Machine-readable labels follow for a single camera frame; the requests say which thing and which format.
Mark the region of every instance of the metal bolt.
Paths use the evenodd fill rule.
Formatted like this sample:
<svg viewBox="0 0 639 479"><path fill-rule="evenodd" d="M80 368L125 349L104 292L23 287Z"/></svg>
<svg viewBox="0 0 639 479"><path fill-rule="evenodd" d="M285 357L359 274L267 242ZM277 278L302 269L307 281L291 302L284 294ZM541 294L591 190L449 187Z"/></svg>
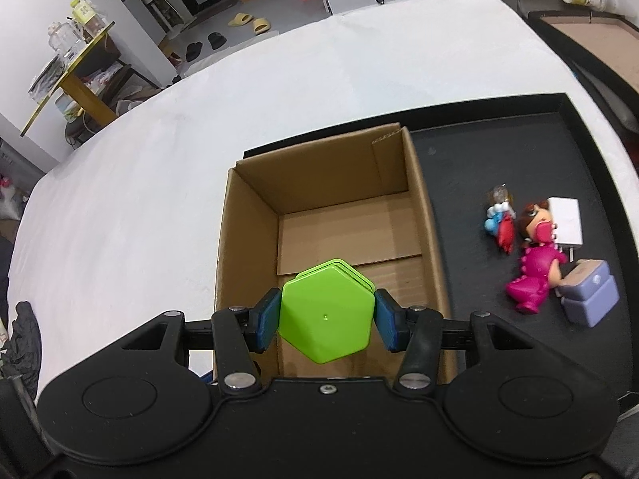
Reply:
<svg viewBox="0 0 639 479"><path fill-rule="evenodd" d="M406 373L399 378L399 383L406 389L424 389L431 384L431 379L422 373Z"/></svg>
<svg viewBox="0 0 639 479"><path fill-rule="evenodd" d="M337 392L337 387L330 384L324 384L319 386L319 391L322 394L335 394Z"/></svg>
<svg viewBox="0 0 639 479"><path fill-rule="evenodd" d="M224 383L231 389L246 389L255 382L255 377L248 373L231 373L224 377Z"/></svg>

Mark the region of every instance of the toy figure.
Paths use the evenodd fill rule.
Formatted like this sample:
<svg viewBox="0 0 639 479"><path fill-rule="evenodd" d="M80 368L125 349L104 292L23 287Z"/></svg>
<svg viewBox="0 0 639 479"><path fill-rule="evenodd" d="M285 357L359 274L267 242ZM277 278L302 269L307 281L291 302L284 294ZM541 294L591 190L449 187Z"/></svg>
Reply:
<svg viewBox="0 0 639 479"><path fill-rule="evenodd" d="M491 189L488 193L488 201L491 206L486 212L488 219L484 223L484 228L491 236L494 236L497 246L510 254L515 239L515 228L512 222L516 215L512 210L512 196L506 184Z"/></svg>
<svg viewBox="0 0 639 479"><path fill-rule="evenodd" d="M539 313L550 289L560 284L559 264L566 263L568 257L555 246L553 230L557 225L547 201L527 206L517 220L517 227L526 240L522 276L506 285L506 293L517 301L518 312Z"/></svg>

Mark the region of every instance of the wooden table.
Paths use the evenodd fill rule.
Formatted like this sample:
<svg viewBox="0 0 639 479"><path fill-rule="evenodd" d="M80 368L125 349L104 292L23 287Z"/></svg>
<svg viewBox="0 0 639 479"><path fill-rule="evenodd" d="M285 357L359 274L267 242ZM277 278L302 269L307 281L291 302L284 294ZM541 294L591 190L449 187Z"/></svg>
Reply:
<svg viewBox="0 0 639 479"><path fill-rule="evenodd" d="M114 22L111 22L104 28L95 38L91 40L91 43L87 44L87 46L81 51L81 53L76 56L73 62L66 68L65 72L60 76L60 79L56 82L53 88L47 93L47 95L42 99L42 101L38 104L38 107L31 115L29 122L27 122L26 126L22 128L22 132L20 133L21 137L27 133L28 129L31 127L31 124L34 123L37 116L42 111L42 108L49 102L49 99L53 96L53 93L58 89L62 88L65 94L69 95L76 103L78 103L84 111L86 111L89 115L91 115L95 121L100 124L100 126L106 126L107 124L112 123L117 119L117 115L110 107L104 104L100 98L95 95L90 89L88 89L85 84L74 75L73 71L78 67L78 65L82 62L82 60L88 55L88 53L97 46L100 41L104 40L107 36L107 33L111 30L111 28L115 25Z"/></svg>

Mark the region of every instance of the purple box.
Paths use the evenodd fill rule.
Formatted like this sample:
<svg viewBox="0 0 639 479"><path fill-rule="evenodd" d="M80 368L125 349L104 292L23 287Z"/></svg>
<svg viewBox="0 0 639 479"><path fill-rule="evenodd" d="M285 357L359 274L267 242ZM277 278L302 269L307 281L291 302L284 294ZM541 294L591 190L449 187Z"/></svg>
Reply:
<svg viewBox="0 0 639 479"><path fill-rule="evenodd" d="M586 301L576 301L568 297L562 297L561 304L569 321L592 328L603 319L618 300L619 292L617 291L615 278L608 276L608 279Z"/></svg>
<svg viewBox="0 0 639 479"><path fill-rule="evenodd" d="M557 287L563 297L587 301L608 281L610 268L603 259L582 260Z"/></svg>

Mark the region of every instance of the green hexagonal container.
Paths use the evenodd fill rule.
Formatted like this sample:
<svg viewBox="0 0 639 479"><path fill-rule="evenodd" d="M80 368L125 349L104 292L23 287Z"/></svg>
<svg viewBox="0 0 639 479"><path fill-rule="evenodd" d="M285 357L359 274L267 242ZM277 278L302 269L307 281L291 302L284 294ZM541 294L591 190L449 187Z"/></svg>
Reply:
<svg viewBox="0 0 639 479"><path fill-rule="evenodd" d="M279 333L323 364L368 346L375 285L341 259L302 273L282 289Z"/></svg>

